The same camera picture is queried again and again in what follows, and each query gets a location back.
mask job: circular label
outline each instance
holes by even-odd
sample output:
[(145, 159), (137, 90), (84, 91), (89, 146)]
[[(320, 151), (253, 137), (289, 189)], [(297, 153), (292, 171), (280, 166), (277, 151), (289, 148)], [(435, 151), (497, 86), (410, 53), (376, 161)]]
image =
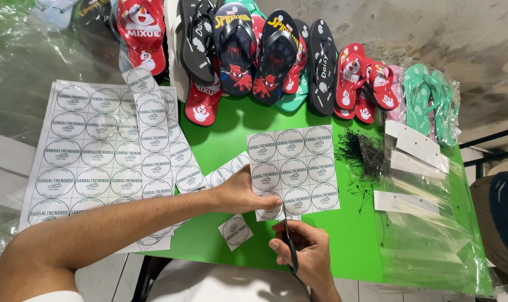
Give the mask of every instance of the circular label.
[(158, 89), (151, 72), (141, 67), (131, 69), (127, 74), (126, 82), (133, 93), (149, 93)]
[(83, 173), (77, 177), (75, 189), (84, 197), (96, 197), (105, 193), (109, 185), (109, 174), (103, 169), (92, 168), (83, 171)]
[(177, 121), (168, 119), (168, 139), (170, 143), (176, 142), (179, 139), (180, 130), (181, 128), (179, 128)]
[(161, 152), (168, 145), (168, 133), (161, 127), (150, 127), (140, 135), (144, 149), (150, 152)]
[(183, 191), (194, 191), (198, 189), (204, 180), (200, 168), (195, 166), (184, 166), (176, 174), (176, 184)]
[(308, 163), (308, 175), (319, 183), (329, 181), (334, 175), (334, 161), (324, 154), (314, 156)]
[(312, 190), (312, 204), (326, 211), (338, 203), (338, 189), (330, 183), (320, 183)]
[(90, 94), (79, 86), (66, 87), (58, 93), (56, 102), (67, 111), (79, 111), (90, 102)]
[(135, 97), (131, 90), (122, 95), (120, 105), (125, 113), (130, 115), (137, 114), (137, 105), (135, 105)]
[(192, 158), (191, 148), (183, 142), (170, 144), (170, 159), (173, 159), (173, 167), (183, 167), (187, 165)]
[(266, 162), (273, 157), (276, 147), (269, 134), (258, 133), (250, 138), (248, 150), (251, 159), (257, 162)]
[(287, 213), (301, 215), (310, 209), (311, 197), (307, 190), (293, 188), (286, 193), (283, 202)]
[(106, 141), (95, 140), (84, 146), (81, 158), (90, 167), (103, 167), (114, 158), (114, 147)]
[(233, 173), (226, 168), (218, 168), (213, 171), (210, 175), (211, 187), (216, 187), (221, 183), (225, 182)]
[(82, 213), (88, 211), (89, 209), (94, 209), (96, 207), (105, 206), (105, 204), (96, 198), (87, 198), (83, 199), (71, 207), (69, 211), (70, 215), (75, 215), (78, 213)]
[(232, 246), (238, 246), (249, 237), (250, 229), (246, 221), (239, 217), (232, 217), (224, 223), (222, 236)]
[(122, 202), (134, 202), (135, 199), (131, 198), (131, 197), (122, 197), (122, 198), (118, 198), (116, 199), (115, 201), (111, 202), (110, 204), (120, 204)]
[(96, 140), (110, 139), (117, 131), (116, 119), (108, 114), (97, 114), (86, 123), (86, 131)]
[(55, 140), (45, 148), (43, 157), (52, 166), (65, 167), (77, 162), (81, 147), (68, 139)]
[(28, 223), (32, 226), (42, 221), (55, 220), (64, 216), (69, 216), (69, 207), (63, 201), (46, 199), (32, 207)]
[(172, 114), (176, 111), (176, 100), (172, 94), (166, 90), (161, 90), (161, 95), (163, 96), (164, 102), (166, 103), (166, 111)]
[(261, 163), (252, 170), (252, 185), (258, 190), (269, 191), (278, 185), (280, 173), (271, 163)]
[(118, 133), (128, 141), (138, 141), (137, 117), (134, 115), (124, 117), (118, 125)]
[[(268, 197), (268, 196), (275, 196), (282, 199), (278, 194), (276, 194), (273, 191), (267, 191), (260, 194), (260, 197)], [(256, 211), (256, 214), (258, 214), (260, 217), (266, 220), (276, 219), (278, 216), (280, 216), (280, 213), (282, 213), (281, 205), (277, 206), (274, 209), (259, 209)]]
[(306, 148), (314, 154), (322, 154), (332, 148), (332, 132), (323, 126), (312, 127), (305, 135)]
[(162, 153), (152, 153), (142, 161), (142, 173), (152, 180), (163, 178), (170, 172), (170, 160)]
[(36, 191), (43, 197), (63, 196), (73, 188), (75, 176), (66, 168), (52, 168), (43, 172), (36, 180)]
[(172, 188), (167, 182), (163, 180), (151, 181), (142, 190), (142, 197), (144, 199), (171, 196), (172, 194)]
[(277, 138), (277, 150), (283, 157), (291, 159), (301, 154), (304, 149), (302, 134), (293, 129), (285, 130)]
[(134, 168), (140, 164), (142, 157), (140, 155), (140, 144), (134, 141), (128, 141), (116, 148), (116, 162), (125, 168)]
[(166, 120), (166, 109), (157, 100), (147, 100), (138, 108), (140, 120), (148, 126), (158, 126)]
[(51, 122), (53, 133), (64, 139), (74, 138), (83, 133), (85, 126), (83, 116), (76, 112), (60, 113)]
[(119, 196), (135, 195), (142, 188), (142, 175), (134, 169), (123, 169), (112, 177), (110, 188)]
[(172, 230), (172, 228), (173, 228), (173, 225), (172, 225), (172, 226), (169, 226), (169, 227), (167, 227), (167, 228), (165, 228), (164, 230), (160, 230), (160, 231), (158, 231), (158, 232), (156, 232), (156, 233), (151, 234), (151, 235), (150, 235), (150, 237), (152, 237), (152, 238), (161, 238), (161, 237), (164, 237), (164, 236), (166, 236), (168, 233), (170, 233), (170, 231)]
[(290, 187), (298, 187), (308, 178), (308, 168), (299, 159), (285, 161), (280, 167), (280, 178), (282, 182)]
[(120, 96), (109, 88), (102, 88), (92, 94), (90, 106), (99, 113), (113, 113), (120, 107)]
[(241, 168), (243, 168), (246, 164), (250, 163), (249, 157), (246, 155), (237, 155), (234, 159), (231, 160), (231, 172), (236, 173)]
[(161, 239), (163, 239), (163, 237), (154, 238), (154, 237), (147, 236), (147, 237), (144, 237), (144, 238), (138, 240), (137, 243), (142, 244), (143, 246), (151, 246), (153, 244), (158, 243)]

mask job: person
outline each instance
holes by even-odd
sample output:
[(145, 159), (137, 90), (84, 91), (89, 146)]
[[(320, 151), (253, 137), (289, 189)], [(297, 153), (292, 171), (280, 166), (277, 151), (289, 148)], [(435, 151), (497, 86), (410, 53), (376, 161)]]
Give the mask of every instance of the person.
[[(114, 204), (38, 223), (17, 234), (0, 258), (0, 302), (83, 302), (75, 284), (77, 269), (194, 216), (238, 214), (282, 204), (277, 197), (252, 192), (250, 167), (246, 165), (212, 189)], [(301, 221), (289, 221), (288, 229), (299, 249), (297, 278), (310, 286), (310, 296), (291, 273), (204, 263), (200, 265), (208, 266), (201, 269), (191, 262), (167, 265), (163, 274), (169, 282), (154, 283), (150, 296), (154, 291), (156, 294), (149, 300), (341, 302), (330, 272), (327, 233)], [(291, 264), (290, 249), (282, 241), (284, 225), (275, 224), (273, 230), (276, 238), (268, 244), (277, 254), (277, 263)], [(217, 282), (219, 276), (228, 279)], [(246, 280), (249, 286), (239, 286)]]
[(508, 172), (479, 178), (471, 185), (486, 258), (503, 285), (508, 284)]

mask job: green table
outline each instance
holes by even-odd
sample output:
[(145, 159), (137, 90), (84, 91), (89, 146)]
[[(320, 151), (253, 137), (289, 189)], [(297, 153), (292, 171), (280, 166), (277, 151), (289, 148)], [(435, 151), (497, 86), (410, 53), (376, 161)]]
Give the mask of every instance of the green table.
[[(237, 154), (246, 150), (248, 134), (274, 131), (286, 128), (300, 128), (315, 125), (333, 125), (334, 143), (344, 127), (360, 128), (372, 136), (378, 136), (373, 125), (364, 126), (355, 121), (339, 121), (331, 117), (320, 118), (311, 114), (303, 104), (295, 113), (284, 113), (275, 106), (265, 106), (252, 97), (223, 97), (218, 107), (214, 125), (198, 127), (185, 118), (180, 119), (181, 127), (192, 147), (197, 161), (204, 174), (219, 168)], [(443, 150), (455, 163), (462, 165), (459, 148)], [(477, 286), (464, 286), (432, 282), (413, 284), (384, 277), (386, 265), (382, 260), (375, 223), (373, 204), (367, 203), (359, 214), (363, 196), (352, 195), (349, 191), (350, 174), (346, 165), (336, 161), (340, 209), (313, 214), (305, 214), (302, 220), (313, 226), (324, 228), (330, 235), (331, 269), (334, 277), (358, 279), (371, 282), (396, 283), (399, 285), (431, 287), (440, 290), (452, 290), (468, 293), (488, 292), (491, 285), (487, 280), (480, 281)], [(478, 229), (476, 216), (466, 178), (461, 181), (450, 177), (452, 186), (452, 206), (456, 207), (461, 200), (467, 204), (459, 207), (456, 221), (465, 228)], [(256, 221), (255, 213), (243, 214), (253, 232), (253, 237), (244, 242), (236, 250), (230, 251), (217, 226), (232, 215), (226, 213), (210, 213), (197, 216), (182, 225), (172, 237), (171, 249), (168, 251), (149, 251), (144, 255), (187, 259), (200, 262), (248, 266), (259, 269), (287, 271), (287, 266), (276, 264), (276, 254), (267, 245), (274, 237), (271, 225), (276, 221)], [(482, 247), (479, 237), (475, 240)], [(477, 257), (485, 261), (483, 248)], [(488, 272), (481, 268), (480, 273), (489, 277)], [(473, 280), (463, 283), (476, 283)]]

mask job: right hand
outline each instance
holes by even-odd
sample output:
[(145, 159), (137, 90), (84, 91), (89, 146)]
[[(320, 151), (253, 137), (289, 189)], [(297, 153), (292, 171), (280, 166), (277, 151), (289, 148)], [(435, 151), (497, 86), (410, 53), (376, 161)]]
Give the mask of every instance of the right hand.
[[(329, 235), (322, 228), (302, 221), (288, 220), (287, 223), (297, 250), (297, 276), (316, 291), (334, 286), (330, 272)], [(282, 233), (286, 231), (284, 222), (275, 224), (273, 230), (277, 234), (269, 241), (269, 246), (278, 254), (277, 264), (292, 265), (290, 248), (282, 241)]]

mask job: left hand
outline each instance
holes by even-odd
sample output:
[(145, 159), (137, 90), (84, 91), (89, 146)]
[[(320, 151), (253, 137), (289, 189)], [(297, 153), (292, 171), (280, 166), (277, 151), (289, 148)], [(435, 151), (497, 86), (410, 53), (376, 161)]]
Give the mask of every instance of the left hand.
[(282, 200), (278, 197), (260, 197), (252, 192), (249, 164), (210, 190), (217, 202), (217, 212), (241, 214), (256, 209), (274, 209), (282, 205)]

